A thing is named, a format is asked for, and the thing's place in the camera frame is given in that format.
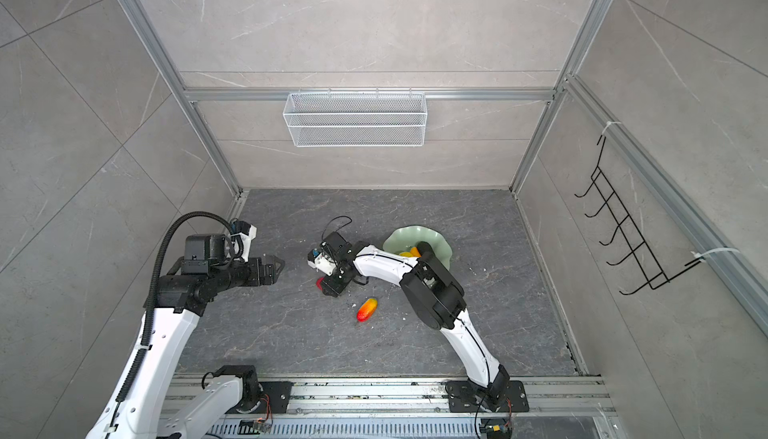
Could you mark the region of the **red yellow fake mango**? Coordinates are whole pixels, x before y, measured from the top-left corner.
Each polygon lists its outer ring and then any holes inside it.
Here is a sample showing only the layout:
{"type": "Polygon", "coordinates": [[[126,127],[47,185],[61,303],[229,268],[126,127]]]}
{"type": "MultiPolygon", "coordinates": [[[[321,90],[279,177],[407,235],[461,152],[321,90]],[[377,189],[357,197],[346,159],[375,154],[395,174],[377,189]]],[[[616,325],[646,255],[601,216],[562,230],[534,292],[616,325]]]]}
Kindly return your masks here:
{"type": "Polygon", "coordinates": [[[409,250],[402,251],[399,253],[402,257],[415,257],[419,258],[421,256],[420,251],[416,247],[412,247],[409,250]]]}

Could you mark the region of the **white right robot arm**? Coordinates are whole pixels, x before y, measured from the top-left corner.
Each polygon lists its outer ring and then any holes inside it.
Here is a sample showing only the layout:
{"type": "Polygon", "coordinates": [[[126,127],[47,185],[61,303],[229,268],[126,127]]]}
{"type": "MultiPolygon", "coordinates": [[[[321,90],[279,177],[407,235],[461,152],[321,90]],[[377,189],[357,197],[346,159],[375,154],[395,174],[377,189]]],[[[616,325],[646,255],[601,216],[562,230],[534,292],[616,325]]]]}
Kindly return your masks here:
{"type": "Polygon", "coordinates": [[[351,244],[334,232],[307,254],[308,265],[323,274],[318,287],[337,297],[362,278],[380,279],[401,289],[417,317],[439,331],[461,360],[480,408],[497,411],[510,382],[506,368],[493,356],[474,327],[464,289],[421,241],[417,255],[404,257],[366,242],[351,244]]]}

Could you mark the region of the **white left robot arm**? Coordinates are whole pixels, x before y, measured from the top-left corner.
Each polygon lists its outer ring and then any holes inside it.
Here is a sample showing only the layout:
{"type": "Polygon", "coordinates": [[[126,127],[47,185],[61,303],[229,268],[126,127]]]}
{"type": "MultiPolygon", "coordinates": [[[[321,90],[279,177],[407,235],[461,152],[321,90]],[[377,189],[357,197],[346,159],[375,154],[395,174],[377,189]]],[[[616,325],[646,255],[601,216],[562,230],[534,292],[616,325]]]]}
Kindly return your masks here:
{"type": "Polygon", "coordinates": [[[194,398],[170,418],[161,416],[183,349],[207,305],[239,287],[271,285],[283,261],[249,256],[256,227],[243,221],[234,233],[193,235],[184,255],[154,277],[136,344],[90,438],[202,438],[228,412],[270,412],[252,365],[224,365],[205,374],[194,398]]]}

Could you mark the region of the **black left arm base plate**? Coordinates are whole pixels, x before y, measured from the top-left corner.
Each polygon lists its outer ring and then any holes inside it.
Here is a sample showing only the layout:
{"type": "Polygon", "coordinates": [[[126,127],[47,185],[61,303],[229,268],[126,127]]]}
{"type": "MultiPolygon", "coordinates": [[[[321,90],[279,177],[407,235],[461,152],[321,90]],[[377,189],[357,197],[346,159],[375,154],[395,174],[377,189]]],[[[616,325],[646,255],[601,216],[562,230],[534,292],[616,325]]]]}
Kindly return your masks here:
{"type": "Polygon", "coordinates": [[[267,411],[287,412],[293,383],[290,381],[260,382],[258,386],[246,384],[241,401],[233,408],[239,414],[261,414],[267,411]]]}

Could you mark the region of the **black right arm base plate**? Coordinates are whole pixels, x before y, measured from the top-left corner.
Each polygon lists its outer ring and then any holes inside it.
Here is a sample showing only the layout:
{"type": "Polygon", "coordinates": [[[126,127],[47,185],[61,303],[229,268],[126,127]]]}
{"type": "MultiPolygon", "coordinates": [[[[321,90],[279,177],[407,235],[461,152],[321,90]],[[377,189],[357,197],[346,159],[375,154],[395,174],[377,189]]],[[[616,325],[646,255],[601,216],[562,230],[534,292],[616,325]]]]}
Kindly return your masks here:
{"type": "Polygon", "coordinates": [[[471,381],[447,381],[445,392],[449,410],[459,412],[512,412],[530,410],[527,394],[521,381],[510,380],[502,392],[487,393],[471,381]]]}

